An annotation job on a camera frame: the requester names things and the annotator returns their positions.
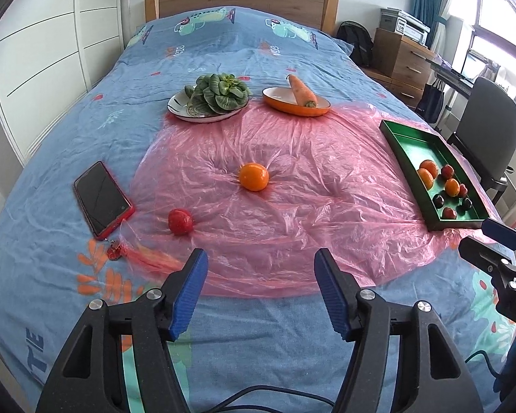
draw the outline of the orange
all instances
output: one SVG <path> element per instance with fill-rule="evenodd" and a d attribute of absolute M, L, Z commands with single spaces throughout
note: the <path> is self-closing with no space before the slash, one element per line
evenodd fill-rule
<path fill-rule="evenodd" d="M 438 165 L 432 160 L 424 160 L 420 164 L 419 168 L 426 169 L 434 178 L 440 175 L 440 169 L 438 168 Z"/>
<path fill-rule="evenodd" d="M 239 171 L 239 182 L 249 191 L 262 191 L 269 181 L 267 169 L 258 163 L 247 163 Z"/>
<path fill-rule="evenodd" d="M 456 197 L 459 195 L 459 191 L 461 190 L 461 185 L 454 178 L 450 178 L 445 182 L 445 192 L 449 197 Z"/>
<path fill-rule="evenodd" d="M 427 190 L 431 190 L 433 186 L 433 177 L 430 172 L 428 172 L 424 168 L 417 169 L 417 174 L 419 175 L 420 179 L 426 186 Z"/>

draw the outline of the blue gripper pad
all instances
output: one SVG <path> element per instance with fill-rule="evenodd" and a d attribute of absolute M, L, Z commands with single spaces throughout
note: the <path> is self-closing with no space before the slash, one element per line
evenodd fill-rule
<path fill-rule="evenodd" d="M 326 248 L 322 248 L 315 253 L 315 279 L 319 284 L 319 290 L 321 291 L 321 296 L 325 302 L 334 331 L 338 332 L 343 339 L 346 339 L 351 331 L 350 324 L 348 323 L 348 303 L 329 266 L 327 261 L 329 258 L 333 260 L 329 250 Z"/>
<path fill-rule="evenodd" d="M 482 233 L 494 241 L 499 242 L 510 250 L 516 250 L 516 230 L 493 220 L 486 219 L 482 222 Z"/>
<path fill-rule="evenodd" d="M 185 278 L 185 283 L 173 303 L 170 326 L 172 340 L 177 340 L 182 332 L 187 331 L 208 273 L 208 256 L 204 250 L 196 249 L 186 265 L 190 264 L 193 259 L 193 268 Z"/>

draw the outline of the smartphone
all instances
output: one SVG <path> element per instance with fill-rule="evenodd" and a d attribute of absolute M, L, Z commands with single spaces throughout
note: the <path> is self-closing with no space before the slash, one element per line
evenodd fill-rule
<path fill-rule="evenodd" d="M 106 239 L 135 211 L 101 161 L 75 180 L 75 194 L 98 241 Z"/>

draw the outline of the orange bowl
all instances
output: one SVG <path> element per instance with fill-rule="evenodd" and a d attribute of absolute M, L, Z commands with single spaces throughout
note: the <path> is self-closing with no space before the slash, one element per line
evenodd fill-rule
<path fill-rule="evenodd" d="M 317 107 L 302 107 L 296 104 L 293 92 L 290 87 L 266 88 L 262 95 L 264 102 L 274 109 L 298 116 L 321 116 L 331 109 L 331 103 L 325 98 L 318 96 Z"/>

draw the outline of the black cable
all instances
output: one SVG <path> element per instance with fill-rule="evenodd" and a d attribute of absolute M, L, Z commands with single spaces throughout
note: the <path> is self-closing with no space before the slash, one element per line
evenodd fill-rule
<path fill-rule="evenodd" d="M 491 373 L 491 375 L 493 377 L 495 377 L 496 379 L 499 378 L 501 375 L 499 373 L 497 373 L 494 369 L 493 369 L 493 366 L 491 366 L 491 362 L 489 361 L 489 357 L 487 355 L 487 352 L 485 352 L 483 349 L 480 349 L 479 351 L 476 351 L 474 354 L 472 354 L 470 357 L 468 357 L 464 362 L 465 363 L 468 363 L 469 360 L 471 360 L 472 358 L 478 356 L 478 355 L 483 355 L 484 358 L 485 358 L 485 363 L 487 363 L 487 369 L 489 370 L 489 372 Z"/>
<path fill-rule="evenodd" d="M 269 407 L 262 407 L 261 405 L 232 405 L 231 407 L 224 407 L 221 410 L 218 410 L 218 413 L 221 411 L 233 411 L 233 410 L 260 410 L 267 411 L 269 413 L 283 413 L 282 411 L 276 409 L 270 409 Z"/>
<path fill-rule="evenodd" d="M 281 387 L 278 387 L 278 386 L 254 385 L 254 386 L 249 386 L 248 388 L 245 388 L 244 390 L 241 390 L 238 393 L 235 393 L 230 398 L 227 398 L 223 402 L 219 403 L 218 405 L 216 405 L 215 407 L 212 407 L 211 409 L 209 409 L 207 411 L 204 411 L 203 413 L 219 413 L 221 411 L 226 411 L 224 409 L 226 406 L 228 406 L 232 402 L 236 401 L 238 398 L 240 398 L 240 397 L 242 397 L 242 396 L 244 396 L 244 395 L 246 395 L 248 393 L 251 393 L 253 391 L 257 391 L 257 390 L 267 390 L 267 391 L 271 391 L 271 392 L 294 394 L 295 396 L 302 396 L 302 397 L 305 397 L 305 398 L 315 399 L 315 400 L 324 402 L 325 404 L 329 404 L 331 407 L 334 407 L 334 402 L 333 401 L 331 401 L 330 399 L 324 398 L 322 396 L 317 396 L 316 394 L 305 393 L 305 392 L 301 392 L 301 391 L 298 391 L 298 390 L 291 390 L 291 389 L 288 389 L 288 388 L 281 388 Z"/>

